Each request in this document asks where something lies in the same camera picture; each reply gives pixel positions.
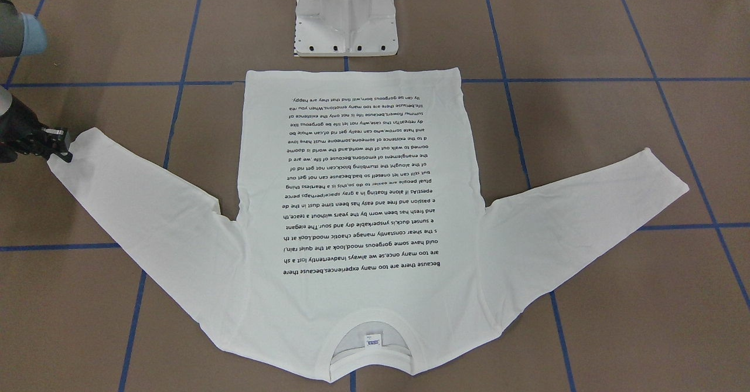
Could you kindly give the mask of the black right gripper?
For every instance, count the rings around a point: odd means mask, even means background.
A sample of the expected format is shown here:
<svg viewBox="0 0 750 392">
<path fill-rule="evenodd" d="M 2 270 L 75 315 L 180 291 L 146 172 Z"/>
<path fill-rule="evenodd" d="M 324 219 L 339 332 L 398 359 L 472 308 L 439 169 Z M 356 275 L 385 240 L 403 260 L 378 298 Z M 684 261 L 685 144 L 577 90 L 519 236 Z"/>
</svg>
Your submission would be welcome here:
<svg viewBox="0 0 750 392">
<path fill-rule="evenodd" d="M 40 155 L 49 159 L 56 155 L 67 163 L 73 155 L 68 151 L 68 130 L 43 125 L 26 104 L 1 91 L 1 162 L 10 163 L 17 155 Z"/>
</svg>

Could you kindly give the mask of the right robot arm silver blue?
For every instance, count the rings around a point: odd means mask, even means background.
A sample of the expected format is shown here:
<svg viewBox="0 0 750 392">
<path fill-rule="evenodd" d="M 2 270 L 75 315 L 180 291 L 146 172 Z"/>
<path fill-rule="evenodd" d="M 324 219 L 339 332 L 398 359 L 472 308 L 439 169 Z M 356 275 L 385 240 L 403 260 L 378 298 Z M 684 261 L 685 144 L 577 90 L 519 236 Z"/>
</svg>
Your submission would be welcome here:
<svg viewBox="0 0 750 392">
<path fill-rule="evenodd" d="M 12 0 L 1 0 L 1 56 L 19 57 L 42 53 L 47 48 L 45 29 L 35 16 L 20 13 Z M 71 162 L 67 128 L 51 128 L 5 87 L 1 88 L 1 162 L 15 162 L 19 155 L 57 155 Z"/>
</svg>

